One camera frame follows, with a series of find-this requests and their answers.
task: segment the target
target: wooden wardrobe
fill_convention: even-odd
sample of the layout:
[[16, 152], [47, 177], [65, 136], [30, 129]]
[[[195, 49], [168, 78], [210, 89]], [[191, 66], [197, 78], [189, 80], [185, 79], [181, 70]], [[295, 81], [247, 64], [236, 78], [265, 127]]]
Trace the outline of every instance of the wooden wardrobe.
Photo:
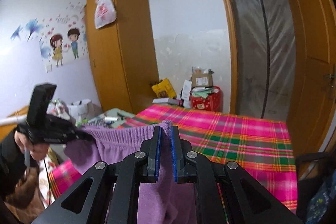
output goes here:
[[148, 0], [112, 0], [114, 23], [95, 29], [96, 0], [87, 0], [86, 34], [91, 70], [103, 111], [137, 114], [156, 98], [159, 80]]

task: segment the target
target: cartoon character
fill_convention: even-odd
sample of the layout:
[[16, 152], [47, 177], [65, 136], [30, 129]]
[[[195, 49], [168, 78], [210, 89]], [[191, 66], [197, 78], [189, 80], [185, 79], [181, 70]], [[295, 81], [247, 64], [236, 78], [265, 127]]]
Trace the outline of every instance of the cartoon character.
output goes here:
[[73, 52], [73, 56], [76, 58], [79, 58], [78, 56], [78, 37], [79, 37], [80, 31], [78, 28], [73, 28], [68, 31], [68, 38], [71, 41], [71, 48]]
[[54, 55], [53, 55], [53, 60], [56, 60], [56, 67], [58, 67], [58, 62], [61, 61], [61, 66], [63, 66], [62, 59], [62, 44], [63, 44], [63, 37], [61, 34], [55, 34], [51, 37], [50, 39], [50, 45], [54, 49]]

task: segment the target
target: cartoon girl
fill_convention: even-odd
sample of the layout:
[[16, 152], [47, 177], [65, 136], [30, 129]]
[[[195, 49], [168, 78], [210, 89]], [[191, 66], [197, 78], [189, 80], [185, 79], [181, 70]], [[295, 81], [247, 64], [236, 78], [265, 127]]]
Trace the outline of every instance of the cartoon girl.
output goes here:
[[58, 67], [58, 62], [61, 61], [61, 66], [63, 66], [62, 59], [62, 44], [63, 44], [63, 37], [61, 34], [55, 34], [51, 37], [50, 39], [50, 45], [54, 49], [54, 55], [53, 55], [53, 60], [56, 60], [56, 67]]

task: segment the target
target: person's arm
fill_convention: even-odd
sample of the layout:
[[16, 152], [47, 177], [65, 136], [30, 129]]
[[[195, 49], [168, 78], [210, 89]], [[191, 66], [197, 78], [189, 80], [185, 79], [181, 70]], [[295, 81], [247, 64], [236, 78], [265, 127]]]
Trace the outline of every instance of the person's arm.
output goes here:
[[11, 131], [0, 143], [0, 197], [13, 193], [18, 180], [23, 176], [26, 166], [23, 155], [25, 147], [30, 150], [31, 166], [35, 160], [42, 160], [48, 153], [48, 144], [32, 145], [25, 135]]

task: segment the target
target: triangular cutout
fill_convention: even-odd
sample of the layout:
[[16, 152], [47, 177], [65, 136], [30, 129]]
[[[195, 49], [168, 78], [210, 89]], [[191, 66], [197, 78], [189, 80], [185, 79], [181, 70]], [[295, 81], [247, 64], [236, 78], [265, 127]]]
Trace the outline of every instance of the triangular cutout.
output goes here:
[[271, 208], [271, 203], [246, 179], [240, 180], [252, 212], [256, 215]]
[[91, 188], [93, 179], [88, 178], [82, 182], [62, 203], [61, 207], [78, 214], [82, 211], [86, 197]]

